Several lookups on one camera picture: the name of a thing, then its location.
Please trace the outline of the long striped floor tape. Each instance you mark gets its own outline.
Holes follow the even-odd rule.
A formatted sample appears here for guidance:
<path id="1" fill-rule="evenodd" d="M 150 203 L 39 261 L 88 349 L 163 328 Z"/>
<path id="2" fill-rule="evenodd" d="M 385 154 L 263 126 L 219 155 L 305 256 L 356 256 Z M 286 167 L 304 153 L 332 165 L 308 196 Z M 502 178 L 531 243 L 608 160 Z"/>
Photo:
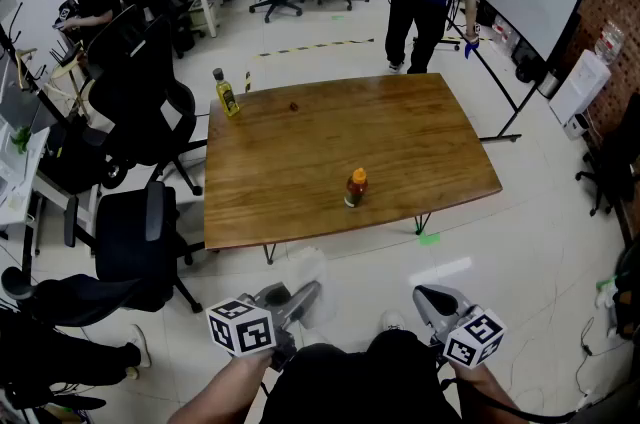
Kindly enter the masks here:
<path id="1" fill-rule="evenodd" d="M 317 43 L 317 44 L 312 44 L 307 46 L 290 47 L 286 49 L 278 49 L 271 52 L 262 52 L 260 54 L 255 55 L 254 58 L 262 59 L 262 58 L 268 58 L 268 57 L 273 57 L 277 55 L 285 55 L 289 53 L 305 52 L 305 51 L 310 51 L 314 49 L 342 47 L 347 45 L 360 45 L 360 44 L 370 44 L 370 43 L 375 43 L 375 38 L 368 38 L 368 39 L 361 39 L 361 40 L 331 41 L 331 42 Z"/>

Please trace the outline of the white wiping cloth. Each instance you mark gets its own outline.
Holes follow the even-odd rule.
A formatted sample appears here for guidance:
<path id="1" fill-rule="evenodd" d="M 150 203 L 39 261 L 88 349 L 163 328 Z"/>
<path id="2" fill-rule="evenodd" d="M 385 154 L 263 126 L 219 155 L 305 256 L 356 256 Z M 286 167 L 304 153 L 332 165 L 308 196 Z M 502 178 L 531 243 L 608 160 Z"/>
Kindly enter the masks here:
<path id="1" fill-rule="evenodd" d="M 310 309 L 301 318 L 301 325 L 311 330 L 327 324 L 337 312 L 334 284 L 328 274 L 328 260 L 324 252 L 315 247 L 306 247 L 289 259 L 287 287 L 297 292 L 305 285 L 317 282 L 320 288 Z"/>

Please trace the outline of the black office chair with headrest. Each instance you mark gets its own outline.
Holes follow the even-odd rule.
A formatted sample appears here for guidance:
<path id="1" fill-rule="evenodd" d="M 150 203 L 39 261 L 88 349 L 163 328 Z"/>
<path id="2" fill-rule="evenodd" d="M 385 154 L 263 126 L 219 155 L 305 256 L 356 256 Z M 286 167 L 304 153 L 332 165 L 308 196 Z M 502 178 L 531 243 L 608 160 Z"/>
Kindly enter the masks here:
<path id="1" fill-rule="evenodd" d="M 148 22 L 135 5 L 126 8 L 91 41 L 87 60 L 94 77 L 89 104 L 113 123 L 102 143 L 109 157 L 102 185 L 116 188 L 137 165 L 151 167 L 155 181 L 172 163 L 200 196 L 203 189 L 189 178 L 180 156 L 206 142 L 191 139 L 195 98 L 175 77 L 168 17 Z"/>

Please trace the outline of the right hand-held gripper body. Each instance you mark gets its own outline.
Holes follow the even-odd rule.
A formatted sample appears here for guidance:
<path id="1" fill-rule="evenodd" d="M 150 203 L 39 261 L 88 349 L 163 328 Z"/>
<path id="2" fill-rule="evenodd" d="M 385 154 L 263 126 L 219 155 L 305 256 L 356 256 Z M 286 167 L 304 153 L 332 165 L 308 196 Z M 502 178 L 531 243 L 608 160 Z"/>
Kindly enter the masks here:
<path id="1" fill-rule="evenodd" d="M 439 318 L 433 325 L 431 344 L 442 349 L 448 361 L 474 369 L 499 348 L 506 325 L 490 309 L 479 306 Z"/>

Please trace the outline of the white water dispenser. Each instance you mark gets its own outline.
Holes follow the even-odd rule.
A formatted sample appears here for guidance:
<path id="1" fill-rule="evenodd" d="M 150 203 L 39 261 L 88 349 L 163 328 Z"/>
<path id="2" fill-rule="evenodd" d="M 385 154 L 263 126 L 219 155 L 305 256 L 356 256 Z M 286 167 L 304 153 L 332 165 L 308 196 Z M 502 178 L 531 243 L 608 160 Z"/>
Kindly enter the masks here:
<path id="1" fill-rule="evenodd" d="M 563 131 L 571 140 L 589 127 L 584 111 L 608 82 L 611 72 L 593 51 L 584 50 L 549 102 Z"/>

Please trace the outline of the person's right white shoe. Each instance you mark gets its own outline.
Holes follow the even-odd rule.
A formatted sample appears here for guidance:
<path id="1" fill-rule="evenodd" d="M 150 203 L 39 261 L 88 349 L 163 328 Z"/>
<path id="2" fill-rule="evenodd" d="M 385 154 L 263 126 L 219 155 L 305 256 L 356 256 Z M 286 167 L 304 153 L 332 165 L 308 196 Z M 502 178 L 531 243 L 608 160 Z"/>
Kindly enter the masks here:
<path id="1" fill-rule="evenodd" d="M 405 331 L 405 319 L 399 311 L 386 310 L 381 316 L 381 331 Z"/>

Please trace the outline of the small orange-capped bottle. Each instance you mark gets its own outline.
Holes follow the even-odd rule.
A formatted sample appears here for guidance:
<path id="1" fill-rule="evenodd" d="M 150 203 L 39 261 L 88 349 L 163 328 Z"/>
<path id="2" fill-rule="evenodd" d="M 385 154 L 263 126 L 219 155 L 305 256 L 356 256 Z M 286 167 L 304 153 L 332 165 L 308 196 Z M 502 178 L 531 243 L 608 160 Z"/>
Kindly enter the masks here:
<path id="1" fill-rule="evenodd" d="M 344 196 L 345 204 L 354 208 L 357 207 L 368 187 L 367 173 L 364 168 L 358 168 L 353 171 L 346 185 L 346 194 Z"/>

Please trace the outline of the person's right forearm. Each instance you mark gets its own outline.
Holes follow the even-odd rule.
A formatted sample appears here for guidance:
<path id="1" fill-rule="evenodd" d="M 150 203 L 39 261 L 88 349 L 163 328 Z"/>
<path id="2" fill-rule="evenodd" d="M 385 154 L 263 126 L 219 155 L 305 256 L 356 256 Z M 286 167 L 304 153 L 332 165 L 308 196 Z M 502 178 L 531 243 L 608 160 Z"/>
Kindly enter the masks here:
<path id="1" fill-rule="evenodd" d="M 461 419 L 464 424 L 529 424 L 525 419 L 487 405 L 480 393 L 510 408 L 517 406 L 484 364 L 469 369 L 455 362 L 451 367 L 457 379 Z"/>

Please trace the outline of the white black-legged desk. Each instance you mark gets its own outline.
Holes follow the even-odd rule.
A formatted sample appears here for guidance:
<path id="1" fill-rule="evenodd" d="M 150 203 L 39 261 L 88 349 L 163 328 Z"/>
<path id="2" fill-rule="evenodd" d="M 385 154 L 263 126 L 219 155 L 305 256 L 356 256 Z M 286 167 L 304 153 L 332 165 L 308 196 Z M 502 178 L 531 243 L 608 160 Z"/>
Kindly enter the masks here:
<path id="1" fill-rule="evenodd" d="M 13 144 L 18 131 L 7 123 L 0 126 L 0 246 L 7 249 L 14 241 L 18 252 L 10 257 L 26 272 L 41 250 L 42 211 L 48 205 L 64 210 L 71 198 L 44 170 L 54 130 L 47 127 L 33 134 L 21 151 Z"/>

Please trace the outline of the person's black clothing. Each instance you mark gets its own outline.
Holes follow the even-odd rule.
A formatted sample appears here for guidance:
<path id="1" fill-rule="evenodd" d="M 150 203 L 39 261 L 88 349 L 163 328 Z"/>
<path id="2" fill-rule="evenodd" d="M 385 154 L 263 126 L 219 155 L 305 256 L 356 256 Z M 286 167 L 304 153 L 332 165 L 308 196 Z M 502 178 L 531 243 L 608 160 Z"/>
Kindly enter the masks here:
<path id="1" fill-rule="evenodd" d="M 406 330 L 380 333 L 366 351 L 299 350 L 285 365 L 260 424 L 461 424 L 436 373 L 435 353 Z"/>

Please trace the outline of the small green plant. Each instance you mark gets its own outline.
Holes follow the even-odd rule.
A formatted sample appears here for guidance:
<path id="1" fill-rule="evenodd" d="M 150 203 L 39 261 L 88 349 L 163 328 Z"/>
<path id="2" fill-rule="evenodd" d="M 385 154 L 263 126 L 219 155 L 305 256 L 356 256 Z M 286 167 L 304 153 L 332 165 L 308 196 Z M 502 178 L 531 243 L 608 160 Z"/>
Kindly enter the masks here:
<path id="1" fill-rule="evenodd" d="M 26 153 L 30 138 L 31 130 L 29 127 L 21 127 L 10 136 L 11 142 L 19 154 Z"/>

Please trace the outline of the yellow oil bottle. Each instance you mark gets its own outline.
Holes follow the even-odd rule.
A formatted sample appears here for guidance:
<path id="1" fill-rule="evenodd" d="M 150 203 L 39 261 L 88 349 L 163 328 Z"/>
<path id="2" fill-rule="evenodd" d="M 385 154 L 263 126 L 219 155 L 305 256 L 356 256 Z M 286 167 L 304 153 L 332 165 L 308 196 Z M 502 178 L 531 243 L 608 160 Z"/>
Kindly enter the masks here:
<path id="1" fill-rule="evenodd" d="M 216 92 L 224 113 L 228 117 L 236 115 L 240 111 L 240 108 L 236 102 L 231 84 L 224 77 L 223 70 L 221 68 L 215 68 L 212 74 L 216 83 Z"/>

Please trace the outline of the black wireless router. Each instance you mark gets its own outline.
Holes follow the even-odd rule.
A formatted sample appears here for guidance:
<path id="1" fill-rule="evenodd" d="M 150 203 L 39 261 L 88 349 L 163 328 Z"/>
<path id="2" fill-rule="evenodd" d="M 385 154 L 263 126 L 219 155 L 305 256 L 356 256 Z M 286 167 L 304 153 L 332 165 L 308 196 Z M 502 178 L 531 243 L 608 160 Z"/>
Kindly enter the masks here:
<path id="1" fill-rule="evenodd" d="M 50 49 L 49 53 L 60 67 L 65 67 L 73 61 L 77 61 L 83 51 L 82 43 L 77 42 L 68 47 L 63 54 L 59 53 L 55 49 Z"/>

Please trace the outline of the black coat rack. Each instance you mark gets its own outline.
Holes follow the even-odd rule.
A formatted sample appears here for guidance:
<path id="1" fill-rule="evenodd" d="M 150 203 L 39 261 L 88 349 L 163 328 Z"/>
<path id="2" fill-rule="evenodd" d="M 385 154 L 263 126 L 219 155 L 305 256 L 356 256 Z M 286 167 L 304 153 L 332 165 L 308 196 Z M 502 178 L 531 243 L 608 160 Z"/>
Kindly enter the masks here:
<path id="1" fill-rule="evenodd" d="M 48 110 L 49 114 L 53 117 L 55 122 L 67 125 L 66 117 L 57 109 L 57 107 L 47 96 L 44 90 L 37 85 L 36 79 L 30 73 L 26 64 L 22 61 L 22 58 L 27 55 L 27 52 L 18 51 L 15 48 L 15 43 L 19 38 L 20 33 L 18 33 L 16 37 L 13 38 L 11 32 L 13 24 L 15 23 L 15 19 L 18 17 L 22 6 L 22 2 L 17 5 L 9 26 L 9 32 L 5 31 L 4 27 L 2 26 L 2 19 L 0 19 L 0 46 L 3 49 L 3 53 L 0 55 L 0 58 L 5 54 L 8 54 L 16 65 L 18 73 L 18 86 L 20 87 L 21 91 L 35 95 L 40 101 L 40 104 Z"/>

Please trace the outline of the metal trash can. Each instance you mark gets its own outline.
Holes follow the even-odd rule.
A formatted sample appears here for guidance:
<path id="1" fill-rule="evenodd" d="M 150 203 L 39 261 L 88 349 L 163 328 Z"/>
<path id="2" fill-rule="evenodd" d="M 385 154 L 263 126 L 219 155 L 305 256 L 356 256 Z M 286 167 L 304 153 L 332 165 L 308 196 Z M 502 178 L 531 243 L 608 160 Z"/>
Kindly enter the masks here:
<path id="1" fill-rule="evenodd" d="M 550 100 L 560 86 L 560 78 L 556 69 L 551 69 L 544 76 L 542 82 L 537 86 L 537 91 L 546 99 Z"/>

